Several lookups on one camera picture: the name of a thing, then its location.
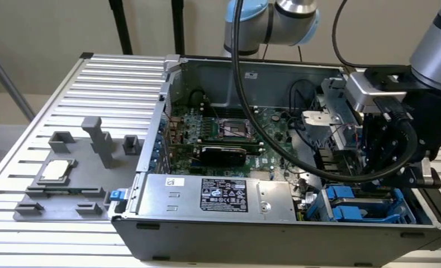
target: cable connector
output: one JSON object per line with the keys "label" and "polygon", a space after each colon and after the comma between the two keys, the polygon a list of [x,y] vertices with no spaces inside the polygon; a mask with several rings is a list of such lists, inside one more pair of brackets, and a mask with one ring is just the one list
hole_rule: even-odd
{"label": "cable connector", "polygon": [[407,109],[403,107],[399,99],[391,96],[375,98],[376,106],[379,107],[383,116],[388,122],[393,124],[400,124],[401,122],[411,122],[412,116],[408,113]]}

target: metal pole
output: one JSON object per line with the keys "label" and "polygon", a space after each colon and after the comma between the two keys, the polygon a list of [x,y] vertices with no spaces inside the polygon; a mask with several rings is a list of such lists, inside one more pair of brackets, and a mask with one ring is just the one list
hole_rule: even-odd
{"label": "metal pole", "polygon": [[0,83],[5,86],[6,91],[9,92],[13,100],[15,101],[18,107],[21,108],[25,116],[30,121],[35,118],[34,110],[31,109],[31,106],[25,98],[25,96],[18,91],[15,85],[13,84],[10,77],[7,76],[2,66],[0,66]]}
{"label": "metal pole", "polygon": [[130,31],[128,29],[124,0],[110,0],[110,6],[114,14],[114,20],[117,21],[117,29],[121,47],[124,48],[124,54],[133,55],[132,38]]}
{"label": "metal pole", "polygon": [[185,55],[184,39],[184,0],[172,0],[176,54]]}

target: sticker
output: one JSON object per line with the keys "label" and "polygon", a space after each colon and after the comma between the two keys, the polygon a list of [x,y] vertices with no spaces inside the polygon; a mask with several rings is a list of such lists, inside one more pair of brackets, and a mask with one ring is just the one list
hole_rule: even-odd
{"label": "sticker", "polygon": [[246,79],[257,79],[259,73],[245,73],[245,78]]}
{"label": "sticker", "polygon": [[184,186],[185,178],[166,178],[166,186]]}
{"label": "sticker", "polygon": [[245,180],[202,179],[201,209],[221,212],[249,212]]}

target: power supply label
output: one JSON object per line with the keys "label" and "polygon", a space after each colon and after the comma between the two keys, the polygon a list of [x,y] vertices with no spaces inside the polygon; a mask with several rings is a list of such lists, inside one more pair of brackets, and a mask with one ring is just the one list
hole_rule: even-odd
{"label": "power supply label", "polygon": [[201,209],[205,211],[249,212],[245,180],[202,179]]}

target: black pole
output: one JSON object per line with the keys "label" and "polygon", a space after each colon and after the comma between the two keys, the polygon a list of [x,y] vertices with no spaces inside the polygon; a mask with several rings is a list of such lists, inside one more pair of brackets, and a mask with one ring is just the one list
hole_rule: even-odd
{"label": "black pole", "polygon": [[184,41],[184,0],[170,0],[173,7],[176,54],[185,55]]}
{"label": "black pole", "polygon": [[114,14],[114,20],[117,21],[117,29],[120,35],[121,46],[124,48],[125,55],[133,55],[130,31],[128,29],[124,0],[110,0],[110,6]]}

